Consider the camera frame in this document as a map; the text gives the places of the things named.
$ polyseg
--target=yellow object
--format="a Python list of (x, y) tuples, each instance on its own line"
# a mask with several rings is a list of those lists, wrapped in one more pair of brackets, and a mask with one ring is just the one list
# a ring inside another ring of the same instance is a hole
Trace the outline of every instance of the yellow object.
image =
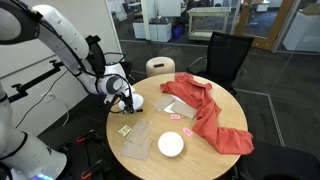
[(131, 130), (132, 129), (129, 126), (125, 125), (118, 132), (121, 134), (121, 136), (125, 137)]

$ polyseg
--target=pink object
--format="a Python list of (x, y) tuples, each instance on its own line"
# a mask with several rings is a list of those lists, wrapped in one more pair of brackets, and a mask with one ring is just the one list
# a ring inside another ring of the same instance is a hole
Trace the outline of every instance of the pink object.
[(193, 132), (190, 129), (186, 128), (186, 127), (184, 127), (182, 129), (182, 131), (184, 132), (184, 134), (186, 134), (189, 137), (192, 136), (192, 134), (193, 134)]
[(170, 118), (171, 119), (181, 119), (181, 116), (179, 114), (171, 114)]

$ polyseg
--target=wooden table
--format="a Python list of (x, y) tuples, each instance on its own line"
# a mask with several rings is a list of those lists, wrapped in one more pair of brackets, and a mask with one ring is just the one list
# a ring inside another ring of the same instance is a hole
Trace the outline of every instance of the wooden table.
[[(247, 130), (246, 117), (237, 100), (219, 85), (201, 77), (194, 77), (200, 83), (211, 83), (212, 97), (222, 108), (218, 121), (220, 127), (233, 127)], [(170, 114), (158, 112), (152, 102), (165, 96), (160, 90), (160, 84), (173, 81), (174, 74), (158, 75), (138, 82), (133, 87), (137, 94), (144, 97), (143, 112), (135, 114), (109, 113), (107, 121), (107, 138), (111, 150), (119, 162), (131, 173), (146, 180), (154, 179), (215, 179), (227, 172), (239, 159), (240, 155), (221, 155), (205, 139), (197, 134), (187, 137), (182, 128), (190, 130), (196, 119), (182, 118), (171, 120)], [(120, 110), (118, 105), (112, 108)], [(119, 155), (123, 138), (119, 133), (124, 125), (133, 127), (138, 119), (151, 122), (147, 138), (153, 141), (147, 161), (123, 157)], [(158, 149), (159, 137), (168, 131), (179, 133), (184, 140), (184, 149), (174, 158), (168, 158)]]

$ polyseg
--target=cabinet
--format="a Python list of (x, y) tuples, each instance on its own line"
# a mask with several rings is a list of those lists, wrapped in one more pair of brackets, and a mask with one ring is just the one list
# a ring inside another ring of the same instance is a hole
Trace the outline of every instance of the cabinet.
[(266, 12), (268, 11), (268, 7), (269, 7), (270, 1), (269, 0), (264, 0), (261, 1), (257, 4), (257, 12)]
[[(166, 24), (150, 24), (151, 41), (168, 42), (171, 39), (171, 22)], [(143, 21), (133, 23), (134, 36), (137, 39), (146, 39)]]
[(145, 39), (146, 33), (144, 30), (143, 20), (137, 19), (132, 23), (133, 31), (134, 31), (134, 37), (136, 39)]
[(171, 39), (171, 22), (150, 24), (151, 41), (168, 42)]

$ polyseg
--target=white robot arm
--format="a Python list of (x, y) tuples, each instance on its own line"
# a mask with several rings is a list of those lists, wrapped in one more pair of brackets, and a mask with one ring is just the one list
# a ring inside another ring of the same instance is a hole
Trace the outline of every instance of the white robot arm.
[[(99, 38), (89, 36), (84, 39), (51, 6), (29, 7), (20, 0), (0, 0), (0, 44), (12, 45), (33, 39), (48, 46), (88, 93), (106, 95), (106, 103), (120, 95), (125, 104), (124, 111), (135, 112), (133, 90), (124, 70), (118, 62), (105, 63), (97, 43)], [(95, 73), (87, 71), (82, 63), (84, 60), (91, 60)], [(65, 155), (47, 147), (37, 137), (18, 131), (12, 124), (10, 103), (27, 94), (24, 92), (20, 97), (19, 93), (8, 97), (0, 82), (0, 163), (12, 168), (14, 180), (56, 179), (66, 164)]]

